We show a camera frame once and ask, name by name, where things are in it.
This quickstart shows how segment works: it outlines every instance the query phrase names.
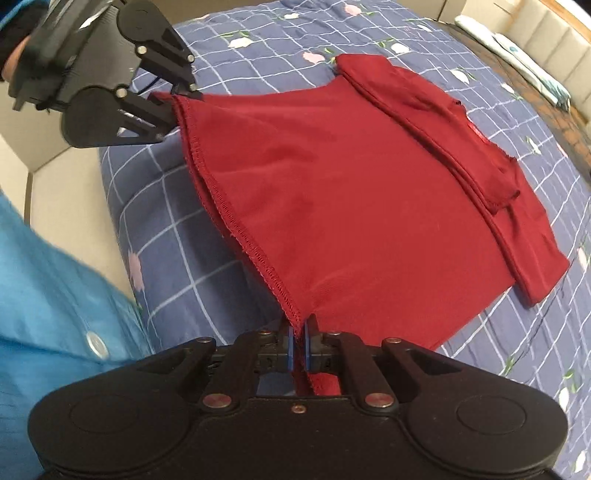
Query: folded fabric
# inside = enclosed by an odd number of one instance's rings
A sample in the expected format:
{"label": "folded fabric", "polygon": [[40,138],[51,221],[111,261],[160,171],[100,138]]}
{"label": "folded fabric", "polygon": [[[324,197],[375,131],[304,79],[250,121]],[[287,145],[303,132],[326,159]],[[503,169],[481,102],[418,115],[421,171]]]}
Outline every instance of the folded fabric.
{"label": "folded fabric", "polygon": [[506,51],[511,53],[517,60],[519,60],[525,68],[537,76],[542,84],[558,99],[557,106],[565,112],[570,112],[570,94],[569,91],[562,86],[552,75],[540,67],[527,53],[521,50],[506,36],[495,33],[493,35],[495,40]]}
{"label": "folded fabric", "polygon": [[174,97],[205,208],[296,333],[315,313],[435,348],[516,282],[543,299],[569,263],[517,161],[410,70],[336,64],[315,89]]}
{"label": "folded fabric", "polygon": [[469,33],[475,40],[488,48],[491,52],[495,53],[509,65],[515,68],[536,90],[538,90],[548,101],[556,106],[558,99],[553,95],[546,86],[530,71],[525,65],[523,65],[513,54],[506,51],[501,45],[495,40],[493,33],[481,23],[477,22],[471,17],[465,15],[459,15],[454,20],[455,24],[465,32]]}

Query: shirt sleeve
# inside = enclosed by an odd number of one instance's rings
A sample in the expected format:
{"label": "shirt sleeve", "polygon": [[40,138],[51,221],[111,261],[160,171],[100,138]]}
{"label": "shirt sleeve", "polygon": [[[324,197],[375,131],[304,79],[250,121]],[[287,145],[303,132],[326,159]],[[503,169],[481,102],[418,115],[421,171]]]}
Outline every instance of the shirt sleeve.
{"label": "shirt sleeve", "polygon": [[48,6],[48,0],[12,0],[0,7],[0,69],[45,16]]}
{"label": "shirt sleeve", "polygon": [[49,6],[49,0],[8,0],[0,6],[0,30],[4,29],[19,12],[27,9],[32,4],[43,4]]}

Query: blue shirt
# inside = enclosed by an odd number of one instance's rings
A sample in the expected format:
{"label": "blue shirt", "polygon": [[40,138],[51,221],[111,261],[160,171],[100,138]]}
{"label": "blue shirt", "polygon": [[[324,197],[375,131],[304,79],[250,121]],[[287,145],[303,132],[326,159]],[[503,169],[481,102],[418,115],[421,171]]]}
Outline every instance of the blue shirt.
{"label": "blue shirt", "polygon": [[27,7],[35,1],[49,5],[49,0],[2,0],[2,5],[0,5],[0,30],[15,17],[21,8]]}
{"label": "blue shirt", "polygon": [[0,478],[41,473],[27,417],[44,395],[151,354],[136,305],[0,194]]}

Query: bed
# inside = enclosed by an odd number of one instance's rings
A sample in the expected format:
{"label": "bed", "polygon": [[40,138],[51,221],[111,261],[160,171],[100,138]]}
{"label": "bed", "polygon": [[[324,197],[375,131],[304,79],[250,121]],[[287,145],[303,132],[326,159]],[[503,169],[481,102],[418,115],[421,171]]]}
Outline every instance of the bed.
{"label": "bed", "polygon": [[[555,398],[570,422],[557,472],[586,479],[591,473],[588,139],[575,135],[576,141],[569,141],[574,124],[563,125],[562,136],[562,127],[551,130],[530,104],[534,99],[526,101],[520,93],[524,87],[511,85],[511,75],[485,63],[494,59],[480,52],[483,62],[469,41],[459,41],[461,35],[453,38],[445,25],[418,18],[395,2],[281,0],[206,15],[177,30],[196,56],[199,88],[208,93],[312,88],[333,78],[339,53],[384,55],[461,100],[480,130],[518,159],[570,260],[569,271],[531,309],[513,289],[504,292],[440,352]],[[153,80],[140,73],[134,88]],[[160,81],[150,91],[166,88]],[[569,147],[578,141],[582,144]],[[231,343],[244,331],[272,326],[280,310],[203,211],[178,131],[159,145],[103,149],[100,158],[121,252],[156,350],[196,336]]]}

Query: green leaf print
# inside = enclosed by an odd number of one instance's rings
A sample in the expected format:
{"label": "green leaf print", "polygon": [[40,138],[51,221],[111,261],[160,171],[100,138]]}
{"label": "green leaf print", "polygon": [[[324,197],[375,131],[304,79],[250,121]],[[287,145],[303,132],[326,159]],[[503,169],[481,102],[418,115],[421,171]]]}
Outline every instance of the green leaf print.
{"label": "green leaf print", "polygon": [[505,368],[501,372],[501,375],[503,377],[506,377],[507,375],[509,375],[511,373],[511,370],[513,370],[514,366],[515,366],[515,356],[509,355],[509,357],[505,361]]}

